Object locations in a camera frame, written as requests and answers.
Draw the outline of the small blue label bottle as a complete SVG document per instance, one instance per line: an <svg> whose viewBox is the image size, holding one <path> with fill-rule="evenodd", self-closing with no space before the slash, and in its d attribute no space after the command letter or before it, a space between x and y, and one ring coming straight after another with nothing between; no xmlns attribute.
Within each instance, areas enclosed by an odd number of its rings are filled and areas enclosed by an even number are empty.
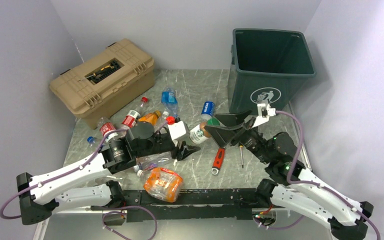
<svg viewBox="0 0 384 240"><path fill-rule="evenodd" d="M215 103L213 101L205 101L201 110L201 118L209 120L214 115Z"/></svg>

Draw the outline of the crushed clear blue label bottle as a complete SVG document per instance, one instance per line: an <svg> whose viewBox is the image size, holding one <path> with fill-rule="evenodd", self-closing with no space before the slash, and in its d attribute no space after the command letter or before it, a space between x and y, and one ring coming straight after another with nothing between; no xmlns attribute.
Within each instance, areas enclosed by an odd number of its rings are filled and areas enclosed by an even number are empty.
<svg viewBox="0 0 384 240"><path fill-rule="evenodd" d="M153 154L145 157L140 157L137 160L136 165L133 167L135 173L139 171L149 171L154 168L162 167L168 164L173 164L175 159L172 158L170 152L163 152L159 154Z"/></svg>

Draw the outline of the blue cap clear bottle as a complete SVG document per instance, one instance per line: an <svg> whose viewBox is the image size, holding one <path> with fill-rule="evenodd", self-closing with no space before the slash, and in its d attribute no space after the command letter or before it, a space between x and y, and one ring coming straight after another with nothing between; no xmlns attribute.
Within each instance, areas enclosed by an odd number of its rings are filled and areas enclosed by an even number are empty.
<svg viewBox="0 0 384 240"><path fill-rule="evenodd" d="M98 138L93 137L93 136L87 137L86 141L90 147L93 147L93 146L99 144L99 142L100 142L100 140Z"/></svg>

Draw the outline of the brown coffee bottle green cap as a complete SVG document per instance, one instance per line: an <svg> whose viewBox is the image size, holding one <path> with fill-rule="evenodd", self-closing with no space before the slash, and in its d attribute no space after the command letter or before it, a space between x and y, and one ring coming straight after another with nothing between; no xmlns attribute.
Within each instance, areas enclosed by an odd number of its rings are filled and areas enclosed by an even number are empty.
<svg viewBox="0 0 384 240"><path fill-rule="evenodd" d="M203 121L196 125L192 130L189 131L189 139L193 145L200 145L206 140L210 139L211 134L205 129L206 126L220 126L220 122L212 117L207 121Z"/></svg>

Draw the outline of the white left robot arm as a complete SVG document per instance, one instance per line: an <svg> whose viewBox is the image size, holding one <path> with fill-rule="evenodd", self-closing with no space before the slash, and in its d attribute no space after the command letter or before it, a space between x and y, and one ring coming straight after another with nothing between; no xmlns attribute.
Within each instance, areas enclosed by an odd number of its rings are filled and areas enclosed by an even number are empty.
<svg viewBox="0 0 384 240"><path fill-rule="evenodd" d="M180 121L161 133L150 123L140 122L122 137L117 136L118 130L111 130L103 136L108 142L99 143L86 158L41 175L19 174L16 183L22 224L40 223L53 213L85 206L111 210L125 207L126 198L119 182L110 180L94 187L80 184L130 169L141 157L170 153L175 160L184 160L200 150L183 139L181 131L186 127Z"/></svg>

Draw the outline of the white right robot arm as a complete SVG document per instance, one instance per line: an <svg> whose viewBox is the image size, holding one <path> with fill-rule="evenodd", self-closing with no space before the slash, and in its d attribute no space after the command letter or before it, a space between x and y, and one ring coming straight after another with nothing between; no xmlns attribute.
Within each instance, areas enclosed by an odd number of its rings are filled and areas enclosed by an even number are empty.
<svg viewBox="0 0 384 240"><path fill-rule="evenodd" d="M221 125L208 125L206 130L219 147L241 145L266 165L269 178L263 179L255 192L260 207L274 205L292 210L320 223L338 240L363 240L368 229L375 227L370 219L373 205L346 197L300 162L302 139L294 144L286 132L271 139L259 133L258 126L279 113L269 108L249 120L249 111L218 114Z"/></svg>

